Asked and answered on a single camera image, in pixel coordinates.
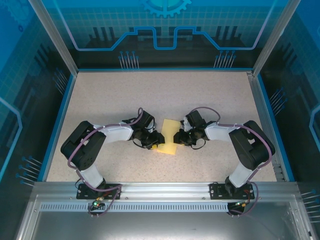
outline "gear logo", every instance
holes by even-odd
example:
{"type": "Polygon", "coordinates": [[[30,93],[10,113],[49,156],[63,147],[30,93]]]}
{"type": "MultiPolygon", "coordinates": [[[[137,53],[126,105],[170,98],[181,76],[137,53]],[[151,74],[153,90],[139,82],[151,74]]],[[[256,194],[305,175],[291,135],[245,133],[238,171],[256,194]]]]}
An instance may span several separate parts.
{"type": "Polygon", "coordinates": [[[144,10],[149,10],[150,14],[156,14],[157,17],[168,15],[173,17],[180,14],[181,10],[187,9],[187,4],[191,4],[191,0],[141,0],[144,10]]]}
{"type": "Polygon", "coordinates": [[[0,8],[5,7],[14,20],[23,26],[30,14],[28,0],[0,0],[0,8]]]}

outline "glass wall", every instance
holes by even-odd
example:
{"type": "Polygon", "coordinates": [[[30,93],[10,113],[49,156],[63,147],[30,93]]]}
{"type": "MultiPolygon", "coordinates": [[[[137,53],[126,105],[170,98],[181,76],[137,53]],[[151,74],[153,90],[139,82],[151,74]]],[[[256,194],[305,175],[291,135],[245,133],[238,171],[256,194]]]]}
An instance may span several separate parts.
{"type": "Polygon", "coordinates": [[[306,199],[311,217],[320,210],[319,10],[320,1],[301,0],[261,72],[293,176],[311,197],[306,199]]]}
{"type": "Polygon", "coordinates": [[[9,240],[39,174],[70,72],[28,1],[0,0],[0,35],[0,239],[9,240]]]}
{"type": "Polygon", "coordinates": [[[79,68],[251,68],[288,0],[44,0],[79,68]]]}

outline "beige speckled table surface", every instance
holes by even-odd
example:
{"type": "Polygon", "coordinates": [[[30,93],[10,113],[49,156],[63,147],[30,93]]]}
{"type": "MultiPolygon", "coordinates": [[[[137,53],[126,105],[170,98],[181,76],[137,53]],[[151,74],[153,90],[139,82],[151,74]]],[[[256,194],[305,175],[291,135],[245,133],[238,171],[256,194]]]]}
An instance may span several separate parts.
{"type": "MultiPolygon", "coordinates": [[[[60,153],[63,142],[81,121],[105,125],[137,116],[143,107],[161,131],[164,119],[180,121],[190,110],[208,106],[221,114],[220,123],[254,120],[260,124],[245,72],[148,71],[80,72],[75,82],[47,181],[78,179],[60,153]]],[[[214,112],[201,109],[208,122],[214,112]]],[[[95,161],[107,182],[224,181],[239,160],[232,143],[208,141],[200,150],[178,146],[175,155],[141,149],[132,141],[102,146],[95,161]]],[[[276,181],[271,164],[254,181],[276,181]]]]}

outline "yellow sponge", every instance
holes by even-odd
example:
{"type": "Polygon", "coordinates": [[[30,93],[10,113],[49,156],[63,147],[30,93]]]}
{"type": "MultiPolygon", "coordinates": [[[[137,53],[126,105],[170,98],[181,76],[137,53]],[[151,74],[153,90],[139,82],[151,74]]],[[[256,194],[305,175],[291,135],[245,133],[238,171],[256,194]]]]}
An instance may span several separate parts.
{"type": "Polygon", "coordinates": [[[177,144],[174,143],[174,135],[179,132],[180,122],[170,119],[163,121],[161,133],[164,136],[165,144],[159,145],[158,152],[164,154],[176,154],[177,144]]]}

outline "enclosure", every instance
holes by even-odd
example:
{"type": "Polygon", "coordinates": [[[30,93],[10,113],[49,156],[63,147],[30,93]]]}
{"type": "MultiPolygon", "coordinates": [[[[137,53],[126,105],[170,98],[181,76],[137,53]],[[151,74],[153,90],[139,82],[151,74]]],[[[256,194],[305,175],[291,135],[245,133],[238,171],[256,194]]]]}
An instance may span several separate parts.
{"type": "Polygon", "coordinates": [[[0,0],[0,238],[318,239],[319,9],[316,0],[0,0]],[[230,216],[239,199],[212,198],[211,184],[239,163],[231,142],[165,154],[117,141],[95,165],[120,195],[92,219],[61,147],[82,121],[115,124],[140,107],[159,132],[197,107],[220,113],[199,110],[207,122],[255,121],[275,154],[252,179],[250,214],[230,216]]]}

